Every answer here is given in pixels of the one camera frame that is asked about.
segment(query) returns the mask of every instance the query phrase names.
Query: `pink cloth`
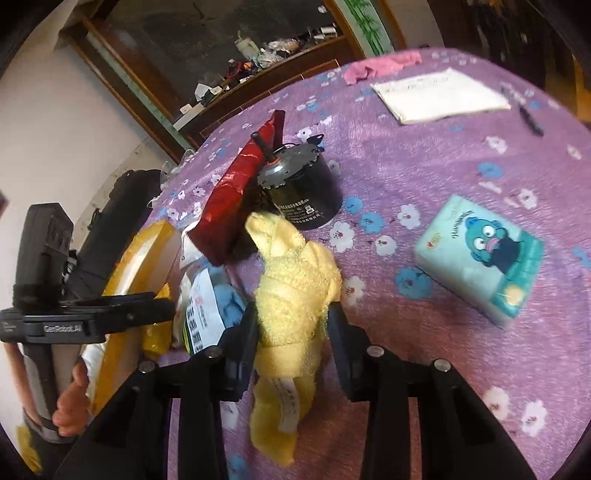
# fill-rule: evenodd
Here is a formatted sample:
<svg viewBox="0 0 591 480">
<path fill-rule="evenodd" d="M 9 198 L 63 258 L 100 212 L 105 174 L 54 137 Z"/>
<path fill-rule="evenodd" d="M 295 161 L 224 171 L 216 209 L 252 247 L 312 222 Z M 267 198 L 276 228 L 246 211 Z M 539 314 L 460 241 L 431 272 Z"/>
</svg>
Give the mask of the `pink cloth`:
<svg viewBox="0 0 591 480">
<path fill-rule="evenodd" d="M 400 72 L 404 67 L 422 62 L 421 54 L 411 50 L 360 60 L 349 65 L 349 68 L 343 74 L 343 80 L 347 85 L 354 85 L 359 80 L 392 75 Z"/>
</svg>

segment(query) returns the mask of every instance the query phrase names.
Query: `purple floral tablecloth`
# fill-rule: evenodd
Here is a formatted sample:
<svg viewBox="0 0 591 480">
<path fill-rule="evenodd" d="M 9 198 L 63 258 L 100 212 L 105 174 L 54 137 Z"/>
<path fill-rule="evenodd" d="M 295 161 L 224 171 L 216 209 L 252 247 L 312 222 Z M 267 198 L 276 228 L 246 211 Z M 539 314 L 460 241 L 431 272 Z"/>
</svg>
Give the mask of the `purple floral tablecloth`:
<svg viewBox="0 0 591 480">
<path fill-rule="evenodd" d="M 328 225 L 306 237 L 332 249 L 349 321 L 402 359 L 452 362 L 536 475 L 549 479 L 591 420 L 591 136 L 565 107 L 486 60 L 456 50 L 421 54 L 421 65 L 379 81 L 454 67 L 521 96 L 546 135 L 533 135 L 516 109 L 401 126 L 369 82 L 345 85 L 345 66 L 226 121 L 162 193 L 148 223 L 168 218 L 179 226 L 199 216 L 240 147 L 274 109 L 287 113 L 285 142 L 324 133 L 324 156 L 346 200 Z M 506 331 L 428 277 L 417 281 L 413 246 L 452 193 L 545 242 L 529 302 Z M 229 269 L 252 294 L 260 260 Z M 368 407 L 345 399 L 328 347 L 291 467 L 280 469 L 251 445 L 252 401 L 248 392 L 237 412 L 225 413 L 231 478 L 358 478 Z"/>
</svg>

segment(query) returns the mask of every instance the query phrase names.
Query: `pen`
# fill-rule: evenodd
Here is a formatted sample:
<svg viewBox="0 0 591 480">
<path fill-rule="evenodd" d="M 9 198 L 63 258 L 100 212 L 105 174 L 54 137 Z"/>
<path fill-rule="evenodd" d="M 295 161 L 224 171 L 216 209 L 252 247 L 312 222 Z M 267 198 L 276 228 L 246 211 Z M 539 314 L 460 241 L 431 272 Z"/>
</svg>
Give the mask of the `pen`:
<svg viewBox="0 0 591 480">
<path fill-rule="evenodd" d="M 521 115 L 521 118 L 524 120 L 524 122 L 527 124 L 530 130 L 534 133 L 534 135 L 537 135 L 538 137 L 543 137 L 544 127 L 542 127 L 535 120 L 535 118 L 531 115 L 531 113 L 529 113 L 527 108 L 525 108 L 525 106 L 520 101 L 516 100 L 513 93 L 507 91 L 505 87 L 501 88 L 501 92 L 503 93 L 503 95 L 505 95 L 505 97 L 510 97 L 517 102 L 517 104 L 519 105 L 519 114 Z"/>
<path fill-rule="evenodd" d="M 525 120 L 525 123 L 531 129 L 531 131 L 535 133 L 535 135 L 538 135 L 538 137 L 543 137 L 544 127 L 535 121 L 535 118 L 531 116 L 531 113 L 529 113 L 523 105 L 519 106 L 519 112 L 521 114 L 521 118 Z"/>
</svg>

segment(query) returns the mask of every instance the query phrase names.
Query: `white notebook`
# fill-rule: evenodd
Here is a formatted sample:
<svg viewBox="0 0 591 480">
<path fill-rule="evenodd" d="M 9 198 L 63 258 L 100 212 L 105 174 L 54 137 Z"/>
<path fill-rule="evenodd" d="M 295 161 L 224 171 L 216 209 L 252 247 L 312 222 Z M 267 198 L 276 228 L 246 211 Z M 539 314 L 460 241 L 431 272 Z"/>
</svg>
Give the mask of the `white notebook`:
<svg viewBox="0 0 591 480">
<path fill-rule="evenodd" d="M 465 113 L 511 109 L 504 95 L 454 69 L 374 83 L 372 87 L 404 125 Z"/>
</svg>

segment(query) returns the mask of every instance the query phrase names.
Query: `screw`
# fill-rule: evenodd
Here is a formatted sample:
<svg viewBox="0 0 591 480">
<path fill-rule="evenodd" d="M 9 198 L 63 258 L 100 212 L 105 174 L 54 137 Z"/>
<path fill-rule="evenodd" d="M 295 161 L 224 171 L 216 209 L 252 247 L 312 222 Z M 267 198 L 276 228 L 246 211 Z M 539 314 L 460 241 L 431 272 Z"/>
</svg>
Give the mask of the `screw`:
<svg viewBox="0 0 591 480">
<path fill-rule="evenodd" d="M 440 372 L 449 372 L 452 369 L 451 363 L 444 358 L 438 358 L 435 360 L 433 366 Z"/>
<path fill-rule="evenodd" d="M 207 356 L 207 358 L 217 358 L 223 355 L 223 350 L 221 347 L 218 347 L 217 345 L 208 346 L 205 349 L 205 355 Z"/>
<path fill-rule="evenodd" d="M 138 368 L 140 372 L 147 374 L 154 371 L 156 364 L 152 360 L 145 360 L 140 363 Z"/>
<path fill-rule="evenodd" d="M 384 354 L 384 349 L 379 345 L 370 345 L 367 349 L 367 353 L 369 356 L 379 358 Z"/>
</svg>

